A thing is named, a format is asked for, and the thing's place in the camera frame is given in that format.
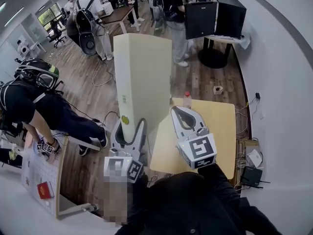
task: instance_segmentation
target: black jacket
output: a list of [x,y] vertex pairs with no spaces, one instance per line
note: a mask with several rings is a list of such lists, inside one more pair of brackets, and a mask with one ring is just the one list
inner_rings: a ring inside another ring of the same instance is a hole
[[156,182],[134,185],[128,225],[116,235],[280,234],[246,198],[240,198],[215,164]]

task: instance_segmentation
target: black shoe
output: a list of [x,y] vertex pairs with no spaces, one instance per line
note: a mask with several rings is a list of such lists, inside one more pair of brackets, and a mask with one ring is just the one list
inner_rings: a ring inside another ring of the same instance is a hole
[[85,156],[88,153],[89,149],[90,148],[88,147],[79,146],[79,155],[82,157]]
[[102,140],[99,140],[100,141],[100,144],[103,148],[107,147],[108,146],[108,137],[107,137],[107,132],[104,131],[104,137]]

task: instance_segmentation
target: backpack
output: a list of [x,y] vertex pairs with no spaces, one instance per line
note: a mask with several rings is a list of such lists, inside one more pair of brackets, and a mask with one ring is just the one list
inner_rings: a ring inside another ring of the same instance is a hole
[[169,14],[173,14],[175,12],[167,11],[165,13],[163,0],[152,0],[152,4],[153,4],[153,16],[154,16],[155,21],[157,22],[161,20],[172,21],[170,19],[171,15]]
[[96,52],[96,42],[93,31],[93,21],[98,23],[93,14],[89,11],[94,0],[90,0],[86,8],[81,8],[79,0],[76,2],[78,12],[76,14],[76,25],[79,31],[79,43],[83,53],[92,56]]

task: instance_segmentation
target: black box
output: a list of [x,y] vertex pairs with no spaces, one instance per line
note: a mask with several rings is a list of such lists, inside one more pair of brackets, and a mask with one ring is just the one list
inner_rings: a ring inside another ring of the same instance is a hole
[[238,0],[217,0],[219,2],[215,35],[241,37],[246,8]]
[[217,2],[193,2],[185,5],[186,39],[214,34]]

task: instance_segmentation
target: white shirt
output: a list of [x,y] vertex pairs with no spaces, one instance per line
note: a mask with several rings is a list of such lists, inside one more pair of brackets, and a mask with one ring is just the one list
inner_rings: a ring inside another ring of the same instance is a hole
[[70,1],[68,1],[68,2],[66,3],[66,5],[64,5],[64,9],[65,9],[66,11],[72,13],[73,10],[74,10],[74,4],[73,4],[72,2],[70,2]]
[[[79,5],[83,9],[88,6],[90,0],[79,0]],[[94,0],[91,7],[89,8],[89,11],[92,13],[93,17],[97,20],[98,17],[98,12],[103,11],[103,5],[101,4],[100,0]],[[74,8],[74,16],[76,16],[77,11],[79,11],[77,2],[75,3],[75,8]]]

